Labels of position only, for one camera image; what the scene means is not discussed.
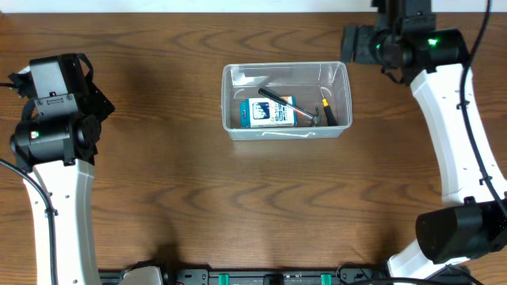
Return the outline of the black yellow screwdriver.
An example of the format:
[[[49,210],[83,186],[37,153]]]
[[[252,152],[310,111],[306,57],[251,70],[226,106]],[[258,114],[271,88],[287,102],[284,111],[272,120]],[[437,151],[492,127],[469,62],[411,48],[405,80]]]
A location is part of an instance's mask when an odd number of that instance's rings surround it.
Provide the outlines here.
[[[326,99],[326,96],[324,95],[322,89],[320,89],[321,95],[322,95],[322,104],[324,107],[324,112],[326,115],[326,121],[330,127],[337,126],[337,120],[333,114],[332,108],[330,107],[330,104],[328,100]]]

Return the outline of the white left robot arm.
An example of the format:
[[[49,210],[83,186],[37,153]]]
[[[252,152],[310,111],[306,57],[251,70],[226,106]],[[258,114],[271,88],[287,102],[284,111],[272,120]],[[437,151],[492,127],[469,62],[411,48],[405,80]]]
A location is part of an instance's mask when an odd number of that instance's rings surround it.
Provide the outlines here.
[[[29,195],[38,284],[99,284],[91,192],[101,124],[115,110],[83,53],[32,59],[9,76],[27,101],[10,138]]]

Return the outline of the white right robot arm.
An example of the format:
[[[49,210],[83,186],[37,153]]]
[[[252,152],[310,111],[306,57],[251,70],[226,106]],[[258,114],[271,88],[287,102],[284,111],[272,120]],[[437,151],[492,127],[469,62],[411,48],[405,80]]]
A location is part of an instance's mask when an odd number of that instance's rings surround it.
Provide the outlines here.
[[[416,238],[387,260],[387,283],[435,283],[444,270],[504,249],[506,180],[498,168],[475,100],[467,46],[455,28],[439,29],[429,1],[373,2],[374,25],[348,25],[345,63],[395,70],[427,123],[440,170],[444,207],[417,217]]]

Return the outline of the silver combination wrench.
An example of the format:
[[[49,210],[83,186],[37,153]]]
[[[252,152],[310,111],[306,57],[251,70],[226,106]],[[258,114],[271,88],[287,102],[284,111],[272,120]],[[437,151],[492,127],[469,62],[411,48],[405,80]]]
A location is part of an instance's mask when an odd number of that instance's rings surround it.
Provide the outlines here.
[[[314,132],[296,134],[288,132],[264,131],[261,133],[261,137],[264,139],[312,139],[315,136],[316,134]]]

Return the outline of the clear plastic container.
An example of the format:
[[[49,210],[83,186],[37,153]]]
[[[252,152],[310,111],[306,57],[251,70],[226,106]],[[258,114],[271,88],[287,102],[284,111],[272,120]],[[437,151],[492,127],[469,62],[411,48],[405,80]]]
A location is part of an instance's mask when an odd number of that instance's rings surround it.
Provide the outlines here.
[[[312,127],[308,118],[296,113],[295,127],[241,128],[240,103],[247,98],[263,97],[258,93],[260,88],[312,114],[319,108],[321,122]],[[332,108],[337,126],[330,127],[326,121],[320,89]],[[349,77],[345,64],[338,61],[229,64],[223,69],[221,105],[223,127],[233,140],[265,140],[261,137],[264,131],[314,132],[313,139],[331,139],[353,123]]]

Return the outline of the small black-handled hammer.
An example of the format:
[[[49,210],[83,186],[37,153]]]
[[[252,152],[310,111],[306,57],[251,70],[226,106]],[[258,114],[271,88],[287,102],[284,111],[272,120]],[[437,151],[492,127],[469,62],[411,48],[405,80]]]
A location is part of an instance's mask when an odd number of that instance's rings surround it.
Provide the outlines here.
[[[262,95],[263,97],[267,97],[268,99],[275,101],[276,103],[283,105],[284,107],[290,108],[302,116],[305,116],[306,118],[308,118],[311,121],[312,127],[317,127],[318,124],[321,122],[321,115],[320,115],[319,108],[316,108],[315,109],[316,113],[312,114],[312,113],[306,111],[305,109],[300,108],[296,104],[289,103],[284,98],[279,97],[276,94],[269,92],[267,89],[260,88],[258,90],[258,93],[260,95]]]

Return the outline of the white blue product box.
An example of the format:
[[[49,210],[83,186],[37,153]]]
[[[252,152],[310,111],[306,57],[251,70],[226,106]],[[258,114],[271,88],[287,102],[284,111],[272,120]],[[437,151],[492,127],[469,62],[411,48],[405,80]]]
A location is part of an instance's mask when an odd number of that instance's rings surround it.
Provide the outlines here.
[[[296,111],[266,97],[240,103],[241,128],[295,127],[297,123]]]

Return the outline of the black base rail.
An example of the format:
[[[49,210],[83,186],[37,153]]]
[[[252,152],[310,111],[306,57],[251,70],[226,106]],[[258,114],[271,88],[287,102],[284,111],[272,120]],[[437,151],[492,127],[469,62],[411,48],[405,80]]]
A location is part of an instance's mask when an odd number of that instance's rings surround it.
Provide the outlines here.
[[[169,285],[342,285],[397,284],[386,270],[375,266],[344,264],[336,270],[216,271],[207,268],[171,269],[153,260],[122,271],[100,271],[103,284]]]

